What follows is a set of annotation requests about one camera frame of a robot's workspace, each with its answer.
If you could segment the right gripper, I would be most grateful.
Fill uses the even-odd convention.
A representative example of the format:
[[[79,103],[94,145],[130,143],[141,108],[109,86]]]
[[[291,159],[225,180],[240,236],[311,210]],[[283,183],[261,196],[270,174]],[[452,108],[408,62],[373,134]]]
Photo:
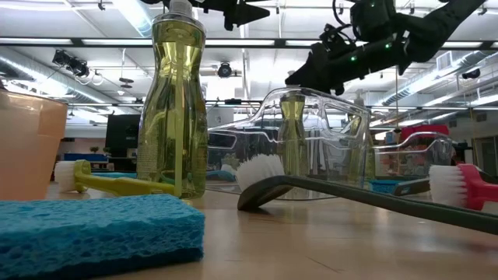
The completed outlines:
[[[397,65],[404,56],[406,39],[388,38],[356,45],[345,39],[331,43],[330,68],[328,52],[322,43],[311,45],[306,62],[285,80],[287,86],[316,89],[323,93],[341,96],[345,92],[342,82],[333,80],[362,79]]]

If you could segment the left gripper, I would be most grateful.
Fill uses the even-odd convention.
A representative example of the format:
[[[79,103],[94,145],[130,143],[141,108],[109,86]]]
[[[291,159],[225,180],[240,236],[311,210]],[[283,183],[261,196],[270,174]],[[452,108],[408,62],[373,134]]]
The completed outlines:
[[[193,1],[192,6],[207,11],[215,10],[223,12],[224,28],[228,31],[232,31],[234,26],[240,27],[270,16],[270,12],[267,9],[248,5],[245,1],[238,0]]]

